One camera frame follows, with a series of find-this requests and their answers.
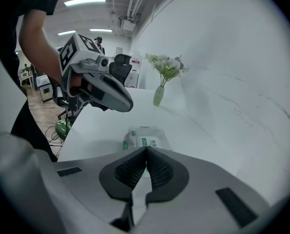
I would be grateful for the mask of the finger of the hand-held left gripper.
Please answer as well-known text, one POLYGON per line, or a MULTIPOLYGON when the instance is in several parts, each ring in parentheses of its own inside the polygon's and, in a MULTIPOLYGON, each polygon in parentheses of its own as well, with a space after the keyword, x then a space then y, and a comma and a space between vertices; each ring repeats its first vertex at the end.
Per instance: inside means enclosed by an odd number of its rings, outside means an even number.
POLYGON ((132 98, 120 82, 102 82, 103 89, 92 85, 89 91, 90 105, 102 111, 114 110, 129 112, 132 110, 132 98))
POLYGON ((92 88, 85 93, 92 107, 133 107, 134 102, 126 88, 108 73, 86 73, 85 81, 92 88))

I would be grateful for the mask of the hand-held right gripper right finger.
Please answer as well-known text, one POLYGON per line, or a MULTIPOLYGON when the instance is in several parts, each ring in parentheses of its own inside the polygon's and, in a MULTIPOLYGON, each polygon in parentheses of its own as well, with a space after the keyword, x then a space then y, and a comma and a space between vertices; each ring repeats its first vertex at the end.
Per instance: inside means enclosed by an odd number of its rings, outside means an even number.
POLYGON ((162 161, 173 176, 147 194, 136 234, 234 234, 270 209, 258 192, 214 163, 151 147, 147 157, 150 167, 162 161))

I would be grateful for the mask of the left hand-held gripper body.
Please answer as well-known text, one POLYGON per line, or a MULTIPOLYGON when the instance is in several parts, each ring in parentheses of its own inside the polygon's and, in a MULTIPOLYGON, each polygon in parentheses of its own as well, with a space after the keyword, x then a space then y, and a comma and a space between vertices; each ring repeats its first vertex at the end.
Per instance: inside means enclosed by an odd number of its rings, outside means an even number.
POLYGON ((74 33, 60 51, 59 65, 64 103, 66 107, 76 112, 90 104, 91 100, 85 93, 88 92, 85 85, 78 95, 70 94, 71 75, 82 76, 84 81, 86 73, 105 73, 105 55, 92 39, 74 33))

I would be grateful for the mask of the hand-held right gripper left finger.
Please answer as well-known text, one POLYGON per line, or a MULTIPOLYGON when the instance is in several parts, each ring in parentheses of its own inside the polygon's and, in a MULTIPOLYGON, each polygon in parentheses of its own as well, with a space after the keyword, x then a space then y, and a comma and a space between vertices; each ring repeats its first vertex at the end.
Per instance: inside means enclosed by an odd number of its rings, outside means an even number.
POLYGON ((58 162, 54 168, 71 194, 98 219, 130 232, 146 212, 145 148, 58 162))

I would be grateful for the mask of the person's left hand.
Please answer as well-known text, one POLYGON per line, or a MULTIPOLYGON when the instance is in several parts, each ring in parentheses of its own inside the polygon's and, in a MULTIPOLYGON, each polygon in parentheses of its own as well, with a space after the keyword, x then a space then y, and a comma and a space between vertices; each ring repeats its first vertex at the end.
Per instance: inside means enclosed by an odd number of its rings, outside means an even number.
POLYGON ((86 80, 82 80, 82 76, 71 75, 70 79, 70 89, 69 92, 71 95, 76 96, 80 93, 80 89, 83 88, 84 85, 87 85, 87 90, 92 90, 92 85, 86 80))

